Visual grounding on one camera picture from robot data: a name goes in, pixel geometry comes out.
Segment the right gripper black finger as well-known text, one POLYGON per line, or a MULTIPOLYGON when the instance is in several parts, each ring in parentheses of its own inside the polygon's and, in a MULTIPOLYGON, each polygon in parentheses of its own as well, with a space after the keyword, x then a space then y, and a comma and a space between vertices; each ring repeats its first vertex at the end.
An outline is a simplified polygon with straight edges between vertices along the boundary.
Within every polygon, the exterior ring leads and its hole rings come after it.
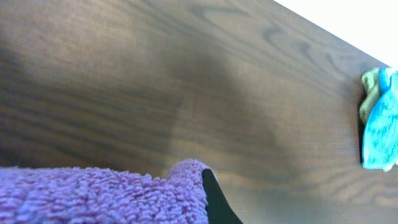
POLYGON ((201 176, 208 203, 206 211, 209 224, 243 224, 229 206, 213 171, 204 169, 201 176))

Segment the purple microfiber cloth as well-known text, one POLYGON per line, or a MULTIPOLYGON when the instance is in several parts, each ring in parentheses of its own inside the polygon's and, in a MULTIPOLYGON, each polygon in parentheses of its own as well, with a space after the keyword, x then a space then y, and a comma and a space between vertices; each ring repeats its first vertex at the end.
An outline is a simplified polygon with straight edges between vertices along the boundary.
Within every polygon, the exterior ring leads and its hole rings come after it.
POLYGON ((97 167, 5 167, 1 223, 208 223, 205 169, 187 159, 161 179, 97 167))

